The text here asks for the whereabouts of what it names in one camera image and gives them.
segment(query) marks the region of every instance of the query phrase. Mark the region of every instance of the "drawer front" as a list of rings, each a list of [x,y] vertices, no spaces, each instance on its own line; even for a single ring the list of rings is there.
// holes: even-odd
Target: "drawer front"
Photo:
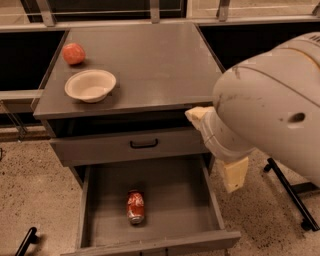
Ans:
[[[132,226],[127,192],[143,192],[145,220]],[[68,256],[166,256],[232,247],[200,155],[89,166],[77,250]]]
[[[63,166],[91,165],[208,152],[193,128],[52,139]]]

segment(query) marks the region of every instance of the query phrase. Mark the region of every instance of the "drawer handle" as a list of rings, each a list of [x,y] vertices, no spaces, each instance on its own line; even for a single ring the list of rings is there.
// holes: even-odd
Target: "drawer handle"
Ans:
[[[158,139],[155,139],[152,143],[149,144],[144,144],[144,145],[139,145],[136,142],[133,142],[132,140],[130,141],[130,147],[133,149],[140,149],[140,148],[154,148],[159,144]]]

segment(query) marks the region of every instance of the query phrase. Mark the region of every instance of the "can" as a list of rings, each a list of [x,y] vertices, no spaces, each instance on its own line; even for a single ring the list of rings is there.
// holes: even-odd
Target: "can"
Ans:
[[[144,220],[144,201],[138,190],[128,192],[127,216],[131,224],[139,224]]]

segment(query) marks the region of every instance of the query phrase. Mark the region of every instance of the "metal rail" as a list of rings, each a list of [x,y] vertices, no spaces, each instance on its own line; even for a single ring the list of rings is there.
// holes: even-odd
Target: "metal rail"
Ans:
[[[269,172],[271,169],[275,172],[283,187],[286,189],[292,201],[294,202],[294,204],[300,211],[301,215],[303,216],[304,219],[301,223],[302,228],[305,230],[312,229],[312,231],[319,231],[320,228],[317,222],[314,220],[304,203],[301,201],[300,197],[298,196],[298,193],[290,185],[289,181],[283,175],[282,171],[280,170],[276,162],[272,158],[269,158],[268,164],[265,166],[264,171]]]
[[[35,227],[29,229],[15,256],[24,256],[29,245],[37,243],[38,237],[36,236],[36,232],[37,229]]]

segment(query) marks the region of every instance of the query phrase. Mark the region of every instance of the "gray cabinet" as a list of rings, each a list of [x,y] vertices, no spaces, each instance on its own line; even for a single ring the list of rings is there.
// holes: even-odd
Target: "gray cabinet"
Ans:
[[[71,29],[71,40],[82,44],[87,62],[69,67],[58,57],[34,113],[83,188],[77,248],[67,255],[181,255],[233,246],[240,233],[225,230],[203,158],[208,150],[184,115],[211,105],[221,74],[197,27],[79,28]],[[118,80],[105,100],[87,104],[64,94],[68,77],[97,65]],[[126,218],[131,189],[145,194],[146,219],[138,226]]]

